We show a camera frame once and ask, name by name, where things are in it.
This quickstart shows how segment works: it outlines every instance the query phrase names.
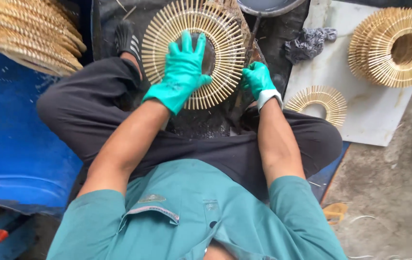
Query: green rubber glove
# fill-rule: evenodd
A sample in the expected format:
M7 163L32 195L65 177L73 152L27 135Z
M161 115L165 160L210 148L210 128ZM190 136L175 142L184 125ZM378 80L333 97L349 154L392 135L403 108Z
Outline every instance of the green rubber glove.
M267 66L260 62L253 62L248 68L243 69L243 86L250 88L257 106L261 111L262 106L271 98L276 98L280 108L283 110L283 100L281 94L275 88L270 79L270 72Z
M157 98L174 115L177 115L195 90L201 85L212 82L209 75L201 74L205 46L206 36L201 33L196 44L196 50L193 51L190 33L187 30L183 31L182 51L179 50L176 43L169 44L164 78L161 83L150 87L142 102L147 99Z

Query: round bamboo frame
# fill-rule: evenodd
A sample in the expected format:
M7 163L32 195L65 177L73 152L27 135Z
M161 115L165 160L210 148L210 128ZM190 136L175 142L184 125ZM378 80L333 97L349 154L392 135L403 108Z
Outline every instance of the round bamboo frame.
M86 51L72 16L55 0L0 0L0 52L54 76L82 69Z
M184 108L207 109L224 101L235 91L241 79L245 48L240 26L235 18L205 0L177 0L161 9L145 31L142 63L151 84L164 76L168 44L180 38L181 32L204 33L212 43L215 64L212 83L195 91Z
M362 21L349 45L353 74L376 85L412 86L412 8L386 8Z
M341 127L346 118L347 103L341 92L329 86L311 86L295 94L285 108L301 113L310 104L321 104L326 110L325 120Z

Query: white marble slab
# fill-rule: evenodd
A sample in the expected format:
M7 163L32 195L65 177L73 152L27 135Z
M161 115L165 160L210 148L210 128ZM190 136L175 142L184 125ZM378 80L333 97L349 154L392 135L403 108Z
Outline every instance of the white marble slab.
M387 146L410 100L412 87L372 85L354 77L348 65L353 30L376 10L378 8L339 1L312 0L304 27L334 27L338 30L338 39L326 43L323 52L312 61L293 66L284 102L309 86L332 86L348 102L346 121L339 128L342 139ZM320 116L324 111L320 106L307 108L305 113Z

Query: worker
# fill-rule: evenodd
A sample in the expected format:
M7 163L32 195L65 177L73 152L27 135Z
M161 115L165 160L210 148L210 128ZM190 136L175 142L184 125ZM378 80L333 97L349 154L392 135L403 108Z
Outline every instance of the worker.
M254 62L243 80L257 100L257 134L195 140L160 131L211 82L201 74L205 35L195 50L189 32L181 41L181 50L168 45L162 82L133 112L115 102L142 80L141 38L127 20L116 28L118 57L38 100L40 118L90 164L47 259L346 259L306 181L340 155L336 128L282 112L267 67Z

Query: teal shirt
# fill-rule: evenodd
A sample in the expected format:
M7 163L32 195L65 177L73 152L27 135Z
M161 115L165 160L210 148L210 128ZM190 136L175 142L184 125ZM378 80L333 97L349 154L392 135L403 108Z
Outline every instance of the teal shirt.
M75 199L48 260L203 259L210 241L246 260L346 259L306 180L276 179L270 207L219 169L185 159Z

